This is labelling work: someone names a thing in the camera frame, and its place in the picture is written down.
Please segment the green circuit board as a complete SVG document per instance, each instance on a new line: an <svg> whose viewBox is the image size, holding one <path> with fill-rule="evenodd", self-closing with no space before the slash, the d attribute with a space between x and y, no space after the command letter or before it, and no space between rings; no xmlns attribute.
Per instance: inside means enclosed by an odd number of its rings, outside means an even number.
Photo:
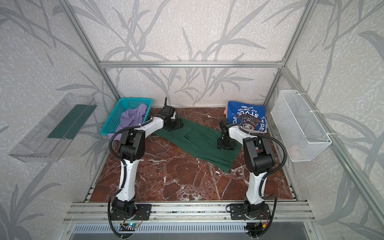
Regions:
<svg viewBox="0 0 384 240"><path fill-rule="evenodd" d="M119 232L135 232L140 226L142 222L130 222L130 223L122 223L119 225Z"/></svg>

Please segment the teal plastic laundry basket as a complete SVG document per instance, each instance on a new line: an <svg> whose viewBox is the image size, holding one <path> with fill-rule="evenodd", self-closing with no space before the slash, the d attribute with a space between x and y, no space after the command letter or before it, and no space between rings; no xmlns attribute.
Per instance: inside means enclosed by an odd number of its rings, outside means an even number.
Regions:
<svg viewBox="0 0 384 240"><path fill-rule="evenodd" d="M153 100L150 98L122 98L114 107L100 133L111 137L116 131L138 126L149 119Z"/></svg>

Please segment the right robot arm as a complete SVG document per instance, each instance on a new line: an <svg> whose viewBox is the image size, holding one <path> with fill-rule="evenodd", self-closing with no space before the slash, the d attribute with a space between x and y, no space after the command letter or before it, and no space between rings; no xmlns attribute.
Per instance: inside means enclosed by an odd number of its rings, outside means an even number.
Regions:
<svg viewBox="0 0 384 240"><path fill-rule="evenodd" d="M267 175L276 164L271 141L275 139L264 134L251 133L229 120L220 122L221 137L218 149L235 150L236 143L244 149L244 158L250 172L249 187L242 204L230 204L227 211L232 220L265 220L267 223L274 218L276 208L270 209L264 196Z"/></svg>

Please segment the aluminium frame rail base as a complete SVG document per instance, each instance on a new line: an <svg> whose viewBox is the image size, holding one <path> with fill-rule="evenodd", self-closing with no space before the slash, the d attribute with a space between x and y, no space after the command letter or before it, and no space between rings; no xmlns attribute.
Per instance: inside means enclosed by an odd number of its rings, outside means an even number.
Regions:
<svg viewBox="0 0 384 240"><path fill-rule="evenodd" d="M233 202L152 202L147 223L230 222ZM107 203L73 203L63 222L107 223ZM314 222L307 202L278 201L273 222Z"/></svg>

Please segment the clear acrylic wall shelf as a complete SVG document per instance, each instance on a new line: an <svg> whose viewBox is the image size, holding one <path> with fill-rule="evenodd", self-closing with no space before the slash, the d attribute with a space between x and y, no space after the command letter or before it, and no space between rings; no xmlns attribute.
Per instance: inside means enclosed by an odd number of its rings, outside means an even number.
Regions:
<svg viewBox="0 0 384 240"><path fill-rule="evenodd" d="M57 162L97 106L94 97L67 94L10 151L9 156L24 163Z"/></svg>

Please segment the folded blue printed t shirt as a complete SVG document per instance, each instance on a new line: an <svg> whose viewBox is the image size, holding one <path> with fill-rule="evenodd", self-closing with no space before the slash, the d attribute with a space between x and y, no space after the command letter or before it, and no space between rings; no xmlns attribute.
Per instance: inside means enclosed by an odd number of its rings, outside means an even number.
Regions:
<svg viewBox="0 0 384 240"><path fill-rule="evenodd" d="M267 132L266 108L263 105L229 101L227 119L230 124L238 124L257 133Z"/></svg>

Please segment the dark green t shirt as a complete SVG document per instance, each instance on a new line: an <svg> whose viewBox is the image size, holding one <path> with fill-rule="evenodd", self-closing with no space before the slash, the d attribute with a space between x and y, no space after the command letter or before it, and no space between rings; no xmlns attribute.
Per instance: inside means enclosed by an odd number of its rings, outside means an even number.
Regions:
<svg viewBox="0 0 384 240"><path fill-rule="evenodd" d="M205 160L224 172L230 172L242 145L235 142L234 150L218 148L221 133L187 119L181 119L183 127L168 132L165 129L155 131L155 135L168 140L195 158Z"/></svg>

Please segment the lilac purple t shirt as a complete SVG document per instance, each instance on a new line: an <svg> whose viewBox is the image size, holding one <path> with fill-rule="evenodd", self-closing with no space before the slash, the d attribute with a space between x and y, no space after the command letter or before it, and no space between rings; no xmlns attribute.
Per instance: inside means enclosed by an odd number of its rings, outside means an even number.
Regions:
<svg viewBox="0 0 384 240"><path fill-rule="evenodd" d="M145 116L148 111L148 106L145 104L140 104L135 109L128 109L124 111L120 116L119 124L117 125L113 133L108 134L108 138L111 139L112 136L119 130L126 127L134 127L142 124L145 120Z"/></svg>

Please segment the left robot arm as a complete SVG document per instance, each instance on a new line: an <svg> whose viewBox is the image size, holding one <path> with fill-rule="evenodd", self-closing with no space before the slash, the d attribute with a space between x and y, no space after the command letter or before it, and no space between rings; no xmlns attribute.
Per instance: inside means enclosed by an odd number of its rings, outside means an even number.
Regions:
<svg viewBox="0 0 384 240"><path fill-rule="evenodd" d="M163 108L148 121L117 131L109 143L111 153L121 162L119 189L109 197L109 219L133 219L138 212L135 204L135 181L140 160L146 148L146 138L158 130L174 131L183 127L174 107Z"/></svg>

